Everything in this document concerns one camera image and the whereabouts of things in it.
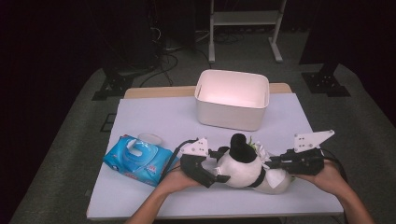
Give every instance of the wet wipes pack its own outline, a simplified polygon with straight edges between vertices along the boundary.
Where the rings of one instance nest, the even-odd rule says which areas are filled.
[[[169,149],[124,135],[103,157],[103,162],[122,175],[156,187],[172,154]]]

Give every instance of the gray carpet floor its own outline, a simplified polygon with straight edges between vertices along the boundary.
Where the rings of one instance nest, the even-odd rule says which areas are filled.
[[[241,40],[231,45],[217,44],[212,68],[262,74],[270,82],[288,83],[297,94],[312,129],[335,130],[336,135],[322,146],[344,164],[350,185],[376,222],[394,223],[395,128],[364,90],[359,78],[341,64],[334,75],[347,88],[350,97],[328,97],[310,92],[301,73],[318,71],[321,64],[299,65],[308,33],[279,34],[277,44],[283,63],[275,62],[267,41],[269,35],[244,34],[244,38],[240,35]],[[207,55],[207,44],[198,44],[196,48]],[[200,51],[182,50],[173,55],[178,59],[177,66],[168,75],[174,86],[195,85],[200,74],[209,68]],[[163,68],[174,62],[174,58],[164,57]],[[138,87],[149,76],[136,78],[133,87]],[[124,220],[91,221],[86,218],[110,136],[109,132],[101,132],[101,128],[106,116],[116,113],[121,98],[92,100],[104,80],[105,75],[99,69],[81,90],[11,223],[123,223]],[[169,86],[168,79],[158,75],[144,85],[154,86]],[[337,223],[334,217],[322,216],[282,217],[281,221],[288,224]]]

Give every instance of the dark background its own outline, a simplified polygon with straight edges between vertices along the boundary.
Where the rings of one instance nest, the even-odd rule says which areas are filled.
[[[129,4],[125,10],[141,8],[133,14],[115,13],[120,5],[114,2],[1,1],[1,223],[12,217],[68,110],[93,72],[120,64],[131,68],[155,66],[155,58],[161,53],[151,44],[150,25],[160,26],[165,36],[185,43],[191,43],[194,29],[208,28],[208,0],[136,0],[133,6],[128,1],[117,2]],[[278,7],[277,1],[265,5],[254,0],[237,2],[218,0],[216,8]],[[158,6],[156,11],[152,4]],[[180,13],[169,14],[170,8]],[[361,78],[393,124],[394,9],[390,1],[289,0],[282,23],[286,32],[311,28],[301,63],[324,63],[325,55],[336,49],[339,62]],[[142,18],[142,12],[148,12],[148,18]],[[180,26],[186,28],[185,32],[176,28]],[[139,38],[136,33],[145,35]],[[128,38],[134,40],[129,42],[132,46],[126,44]],[[145,57],[136,56],[143,51]]]

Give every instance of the stuffed animal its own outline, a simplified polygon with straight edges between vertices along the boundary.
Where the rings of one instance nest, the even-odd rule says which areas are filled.
[[[280,194],[290,185],[291,175],[282,169],[266,167],[264,162],[269,158],[268,153],[260,145],[248,144],[241,133],[233,135],[230,147],[220,147],[218,152],[224,154],[218,159],[215,171],[217,175],[230,176],[225,183],[228,186]]]

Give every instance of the white storage bin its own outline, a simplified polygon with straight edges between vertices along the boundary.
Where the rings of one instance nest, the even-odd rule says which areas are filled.
[[[269,104],[269,82],[257,74],[205,70],[194,95],[201,123],[257,131]]]

